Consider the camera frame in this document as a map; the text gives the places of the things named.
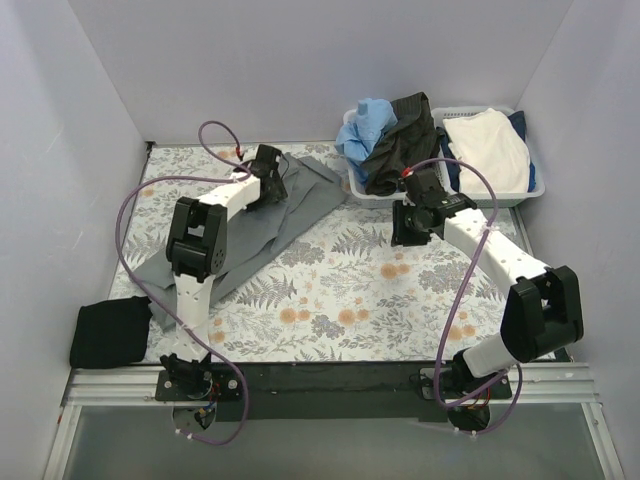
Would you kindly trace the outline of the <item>grey long sleeve shirt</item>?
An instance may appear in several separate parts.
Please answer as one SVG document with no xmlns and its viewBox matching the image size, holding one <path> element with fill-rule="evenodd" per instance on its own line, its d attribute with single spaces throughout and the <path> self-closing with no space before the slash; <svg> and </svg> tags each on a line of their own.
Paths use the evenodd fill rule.
<svg viewBox="0 0 640 480">
<path fill-rule="evenodd" d="M 210 306 L 233 293 L 280 255 L 296 238 L 340 206 L 346 199 L 341 177 L 313 157 L 285 156 L 287 197 L 255 210 L 238 212 L 227 223 L 227 254 L 215 278 Z M 153 315 L 163 330 L 174 319 L 163 309 L 176 309 L 177 293 L 171 263 L 162 247 L 134 271 L 134 282 L 152 299 Z"/>
</svg>

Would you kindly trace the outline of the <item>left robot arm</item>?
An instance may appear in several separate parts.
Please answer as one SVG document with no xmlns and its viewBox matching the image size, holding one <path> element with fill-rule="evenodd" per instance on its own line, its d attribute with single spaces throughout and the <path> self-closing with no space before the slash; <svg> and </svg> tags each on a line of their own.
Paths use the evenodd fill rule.
<svg viewBox="0 0 640 480">
<path fill-rule="evenodd" d="M 176 202 L 166 246 L 176 300 L 167 314 L 175 322 L 176 337 L 172 353 L 161 363 L 190 399 L 205 398 L 213 386 L 204 330 L 213 282 L 227 257 L 228 223 L 239 213 L 287 198 L 280 173 L 284 160 L 281 150 L 261 144 L 255 157 L 241 163 L 222 185 Z"/>
</svg>

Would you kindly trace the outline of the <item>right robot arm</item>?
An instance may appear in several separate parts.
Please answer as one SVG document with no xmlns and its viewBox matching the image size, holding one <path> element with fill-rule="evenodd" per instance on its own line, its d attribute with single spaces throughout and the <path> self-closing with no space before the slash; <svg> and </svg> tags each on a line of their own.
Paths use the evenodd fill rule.
<svg viewBox="0 0 640 480">
<path fill-rule="evenodd" d="M 552 268 L 494 230 L 476 203 L 444 190 L 428 169 L 404 171 L 406 196 L 393 204 L 392 242 L 422 246 L 433 235 L 453 245 L 506 298 L 498 333 L 455 355 L 454 389 L 475 397 L 489 376 L 529 363 L 584 336 L 579 281 L 567 266 Z"/>
</svg>

